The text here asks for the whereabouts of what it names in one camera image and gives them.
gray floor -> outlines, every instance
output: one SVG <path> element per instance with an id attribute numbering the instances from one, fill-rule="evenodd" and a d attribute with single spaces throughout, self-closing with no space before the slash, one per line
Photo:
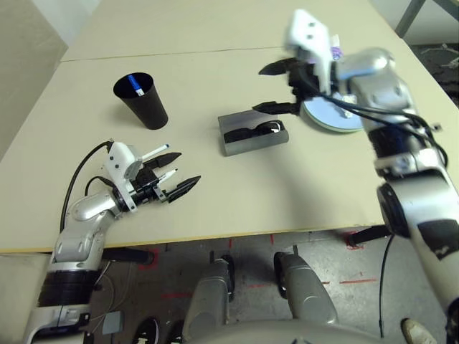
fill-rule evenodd
<path id="1" fill-rule="evenodd" d="M 273 255 L 291 251 L 297 244 L 299 254 L 315 269 L 335 303 L 342 325 L 379 335 L 379 271 L 386 239 L 350 249 L 342 231 L 246 236 L 175 244 L 144 249 L 157 253 L 148 269 L 114 264 L 107 275 L 114 281 L 115 304 L 129 288 L 124 311 L 125 328 L 114 335 L 114 343 L 130 343 L 142 319 L 155 316 L 161 326 L 160 343 L 174 321 L 183 319 L 201 271 L 208 264 L 209 252 L 230 253 L 236 264 L 235 300 L 230 304 L 230 322 L 291 318 L 288 303 L 274 283 Z M 106 311 L 110 288 L 103 279 L 103 289 L 92 299 L 93 317 Z M 392 243 L 384 280 L 384 321 L 387 343 L 405 343 L 399 322 L 414 318 L 431 331 L 439 343 L 445 342 L 445 316 L 422 273 L 411 244 L 402 238 Z M 98 321 L 90 324 L 94 328 Z M 109 343 L 110 336 L 95 331 L 96 343 Z"/>

tabletop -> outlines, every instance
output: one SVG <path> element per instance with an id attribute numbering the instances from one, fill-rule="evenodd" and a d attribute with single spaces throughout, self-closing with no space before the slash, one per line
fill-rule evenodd
<path id="1" fill-rule="evenodd" d="M 448 170 L 457 183 L 456 106 L 382 19 L 355 29 L 353 36 L 349 30 L 336 30 L 345 54 L 372 45 L 393 53 L 420 114 L 442 124 L 436 138 L 450 156 Z M 259 48 L 61 63 L 0 162 L 0 252 L 52 248 L 71 175 L 82 157 L 108 138 L 141 153 L 164 143 L 182 152 L 171 165 L 179 171 L 166 188 L 202 176 L 178 201 L 141 206 L 114 223 L 108 247 L 380 224 L 376 187 L 382 180 L 374 172 L 374 153 L 363 132 L 328 133 L 283 115 L 288 143 L 223 156 L 218 116 L 263 101 L 291 100 L 284 77 L 257 75 L 282 57 L 279 48 Z M 119 77 L 135 71 L 154 76 L 169 114 L 160 130 L 144 128 L 112 93 Z M 97 154 L 82 170 L 73 201 L 82 197 L 90 177 L 103 172 L 105 158 Z M 101 187 L 94 184 L 91 191 Z"/>
<path id="2" fill-rule="evenodd" d="M 367 0 L 105 0 L 62 61 L 281 47 L 295 9 L 349 40 L 392 36 Z"/>

cable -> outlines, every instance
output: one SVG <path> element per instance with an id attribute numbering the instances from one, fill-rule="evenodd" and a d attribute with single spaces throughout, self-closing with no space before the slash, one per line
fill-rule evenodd
<path id="1" fill-rule="evenodd" d="M 75 184 L 75 181 L 77 180 L 78 174 L 80 173 L 82 167 L 85 165 L 85 163 L 89 160 L 91 156 L 95 152 L 97 152 L 99 149 L 102 147 L 107 147 L 107 150 L 110 150 L 110 147 L 112 146 L 113 142 L 112 141 L 105 141 L 102 142 L 101 144 L 95 146 L 84 158 L 81 160 L 80 165 L 78 165 L 77 169 L 73 173 L 72 179 L 70 180 L 69 187 L 67 188 L 67 193 L 65 194 L 64 198 L 64 204 L 62 206 L 62 212 L 60 214 L 60 232 L 64 230 L 65 227 L 65 214 L 67 213 L 67 207 L 69 205 L 69 200 L 70 200 L 70 194 L 72 193 L 73 186 Z"/>
<path id="2" fill-rule="evenodd" d="M 129 270 L 128 270 L 128 276 L 126 277 L 126 279 L 127 279 L 126 288 L 124 289 L 124 293 L 123 293 L 123 296 L 122 296 L 121 300 L 118 301 L 118 303 L 116 305 L 113 305 L 113 303 L 115 302 L 115 288 L 113 286 L 113 282 L 112 282 L 111 278 L 109 278 L 109 276 L 106 276 L 105 274 L 101 274 L 102 278 L 106 278 L 107 281 L 109 281 L 109 283 L 111 284 L 113 292 L 112 292 L 112 296 L 111 296 L 111 299 L 110 299 L 110 304 L 109 304 L 109 307 L 107 308 L 107 310 L 104 313 L 102 313 L 101 315 L 98 315 L 97 317 L 92 317 L 91 318 L 90 321 L 94 321 L 94 320 L 100 319 L 98 324 L 91 331 L 92 333 L 94 333 L 99 328 L 100 324 L 102 323 L 102 321 L 104 320 L 105 316 L 109 312 L 112 312 L 112 311 L 116 310 L 118 307 L 120 307 L 126 301 L 126 298 L 128 296 L 128 291 L 129 291 L 130 286 L 131 286 L 132 266 L 133 266 L 133 263 L 130 263 L 129 264 Z"/>
<path id="3" fill-rule="evenodd" d="M 113 303 L 115 302 L 115 287 L 113 285 L 113 281 L 111 278 L 109 278 L 109 276 L 105 276 L 104 274 L 101 276 L 102 278 L 105 278 L 108 282 L 108 285 L 110 286 L 111 288 L 111 291 L 112 291 L 112 294 L 111 294 L 111 297 L 110 297 L 110 303 L 108 304 L 108 307 L 107 307 L 107 310 L 101 314 L 101 315 L 98 315 L 97 317 L 92 317 L 90 321 L 94 321 L 94 320 L 97 320 L 97 319 L 100 319 L 99 322 L 97 323 L 97 325 L 93 328 L 93 330 L 91 331 L 91 333 L 94 333 L 98 327 L 100 326 L 100 324 L 102 323 L 102 321 L 104 320 L 105 316 L 107 315 L 107 313 L 110 312 L 110 309 L 111 307 L 113 306 Z"/>
<path id="4" fill-rule="evenodd" d="M 129 270 L 128 270 L 128 277 L 126 278 L 127 281 L 126 281 L 126 288 L 124 289 L 124 293 L 123 293 L 123 297 L 121 298 L 120 301 L 118 301 L 118 303 L 116 305 L 113 306 L 112 310 L 115 310 L 117 309 L 118 307 L 120 307 L 125 301 L 126 301 L 126 298 L 128 296 L 128 291 L 130 289 L 130 286 L 131 286 L 131 272 L 132 272 L 132 266 L 133 266 L 133 263 L 130 263 L 129 264 Z"/>
<path id="5" fill-rule="evenodd" d="M 89 187 L 91 185 L 91 183 L 95 180 L 95 179 L 99 179 L 100 181 L 102 181 L 105 185 L 107 186 L 110 186 L 112 188 L 115 188 L 115 184 L 110 180 L 110 179 L 107 179 L 107 178 L 104 178 L 102 176 L 96 176 L 96 177 L 92 177 L 88 183 L 86 184 L 86 187 L 85 187 L 85 196 L 88 195 L 89 193 Z"/>
<path id="6" fill-rule="evenodd" d="M 395 235 L 391 235 L 389 241 L 387 242 L 386 249 L 384 250 L 384 256 L 382 257 L 381 265 L 381 278 L 379 279 L 379 335 L 381 338 L 384 338 L 384 323 L 382 321 L 382 285 L 384 282 L 384 270 L 386 268 L 387 254 L 389 253 L 389 248 L 394 240 Z"/>
<path id="7" fill-rule="evenodd" d="M 427 122 L 420 116 L 418 115 L 413 115 L 410 113 L 405 113 L 402 111 L 392 111 L 392 110 L 385 110 L 385 109 L 377 109 L 375 107 L 366 107 L 366 106 L 361 106 L 357 104 L 352 104 L 350 102 L 343 102 L 342 100 L 335 99 L 333 97 L 330 97 L 329 95 L 321 93 L 316 86 L 314 86 L 311 81 L 308 79 L 308 76 L 305 74 L 305 71 L 302 68 L 298 68 L 298 75 L 300 76 L 301 81 L 306 84 L 306 86 L 317 96 L 320 96 L 329 102 L 332 102 L 333 104 L 339 106 L 340 108 L 343 108 L 345 110 L 348 110 L 350 113 L 353 113 L 355 115 L 358 115 L 362 118 L 366 118 L 367 120 L 373 120 L 374 122 L 378 122 L 381 124 L 389 125 L 393 128 L 397 128 L 398 130 L 404 131 L 406 133 L 409 133 L 410 135 L 413 135 L 417 138 L 420 138 L 421 140 L 426 140 L 428 141 L 431 145 L 436 147 L 441 155 L 443 156 L 443 164 L 445 165 L 445 168 L 448 167 L 448 155 L 443 149 L 441 145 L 439 145 L 435 139 L 433 138 L 432 130 L 430 129 L 429 125 Z M 416 133 L 415 131 L 412 131 L 403 125 L 400 125 L 401 123 L 392 123 L 386 120 L 381 120 L 379 118 L 375 118 L 370 115 L 365 115 L 361 113 L 360 111 L 366 111 L 369 113 L 379 113 L 382 115 L 402 115 L 405 116 L 407 119 L 412 120 L 414 123 L 417 123 L 421 128 L 424 128 L 426 135 Z"/>
<path id="8" fill-rule="evenodd" d="M 99 278 L 96 279 L 94 285 L 96 285 L 97 283 L 99 283 L 100 279 L 103 277 L 103 275 L 107 272 L 108 268 L 110 267 L 110 265 L 112 264 L 111 261 L 109 261 L 107 263 L 107 265 L 103 268 L 102 272 L 100 273 L 99 275 Z"/>

black cup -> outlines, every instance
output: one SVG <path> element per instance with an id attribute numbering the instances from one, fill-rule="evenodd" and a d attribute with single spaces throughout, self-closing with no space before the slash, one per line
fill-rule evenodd
<path id="1" fill-rule="evenodd" d="M 134 90 L 128 75 L 119 79 L 113 86 L 113 93 L 120 98 L 148 129 L 159 129 L 166 125 L 168 117 L 156 92 L 153 78 L 146 73 L 131 73 L 140 85 L 144 95 Z"/>

black cable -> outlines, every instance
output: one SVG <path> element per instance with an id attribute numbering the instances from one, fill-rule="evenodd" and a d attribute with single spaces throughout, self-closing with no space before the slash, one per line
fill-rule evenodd
<path id="1" fill-rule="evenodd" d="M 85 196 L 88 195 L 89 193 L 89 187 L 91 185 L 91 183 L 95 180 L 95 179 L 99 179 L 100 181 L 102 181 L 105 185 L 111 187 L 111 188 L 115 188 L 115 184 L 110 180 L 110 179 L 107 179 L 107 178 L 104 178 L 102 176 L 96 176 L 96 177 L 92 177 L 88 183 L 86 184 L 86 187 L 85 187 Z"/>
<path id="2" fill-rule="evenodd" d="M 411 135 L 413 135 L 413 136 L 415 136 L 417 138 L 420 138 L 421 140 L 428 141 L 431 145 L 433 145 L 434 147 L 436 147 L 440 151 L 441 155 L 443 156 L 443 164 L 445 165 L 445 168 L 448 167 L 448 155 L 447 155 L 445 149 L 443 149 L 443 147 L 441 145 L 439 145 L 437 143 L 437 141 L 435 141 L 435 139 L 433 138 L 432 130 L 430 129 L 429 125 L 427 124 L 427 122 L 422 117 L 420 117 L 418 115 L 413 115 L 413 114 L 410 114 L 410 113 L 404 113 L 402 111 L 392 111 L 392 110 L 385 110 L 385 109 L 377 109 L 375 107 L 366 107 L 366 106 L 361 106 L 361 105 L 357 105 L 357 104 L 352 104 L 350 102 L 343 102 L 342 100 L 338 100 L 338 99 L 335 99 L 333 97 L 330 97 L 328 95 L 325 95 L 325 94 L 321 93 L 311 83 L 311 81 L 308 79 L 308 76 L 305 74 L 305 71 L 303 69 L 299 68 L 298 69 L 298 74 L 300 76 L 301 81 L 304 84 L 306 84 L 306 86 L 313 93 L 315 93 L 315 95 L 320 96 L 320 97 L 328 100 L 329 102 L 332 102 L 333 104 L 339 106 L 340 108 L 348 110 L 350 113 L 358 115 L 358 116 L 360 116 L 362 118 L 366 118 L 367 120 L 373 120 L 374 122 L 378 122 L 378 123 L 385 124 L 385 125 L 390 125 L 393 128 L 397 128 L 398 130 L 401 130 L 401 131 L 404 131 L 406 133 L 409 133 L 409 134 L 411 134 Z M 383 115 L 402 115 L 402 116 L 405 116 L 407 119 L 410 119 L 414 123 L 417 123 L 421 128 L 424 128 L 425 132 L 426 132 L 426 135 L 416 133 L 415 131 L 412 131 L 412 130 L 404 127 L 403 125 L 400 125 L 400 123 L 392 123 L 392 122 L 389 122 L 389 121 L 386 121 L 386 120 L 380 120 L 379 118 L 375 118 L 375 117 L 370 116 L 370 115 L 365 115 L 365 114 L 361 113 L 358 110 L 366 111 L 366 112 L 370 112 L 370 113 L 379 113 L 379 114 L 383 114 Z"/>
<path id="3" fill-rule="evenodd" d="M 69 187 L 67 188 L 67 193 L 65 194 L 64 198 L 64 204 L 62 206 L 62 212 L 60 214 L 60 232 L 64 230 L 65 227 L 65 214 L 67 213 L 67 207 L 69 205 L 69 200 L 70 200 L 70 194 L 72 193 L 73 185 L 75 184 L 75 181 L 77 180 L 78 173 L 81 171 L 82 167 L 85 165 L 85 163 L 89 160 L 91 156 L 95 152 L 97 152 L 99 149 L 102 147 L 107 147 L 107 151 L 110 150 L 110 147 L 112 146 L 112 141 L 105 141 L 102 142 L 100 145 L 95 146 L 84 158 L 81 160 L 80 165 L 78 165 L 77 169 L 73 173 L 72 179 L 70 180 Z"/>
<path id="4" fill-rule="evenodd" d="M 387 242 L 386 249 L 384 250 L 384 256 L 382 257 L 381 265 L 381 278 L 379 279 L 379 334 L 381 338 L 384 338 L 384 323 L 382 321 L 382 285 L 384 282 L 384 270 L 386 268 L 387 254 L 389 253 L 390 244 L 394 240 L 395 235 L 391 235 Z"/>

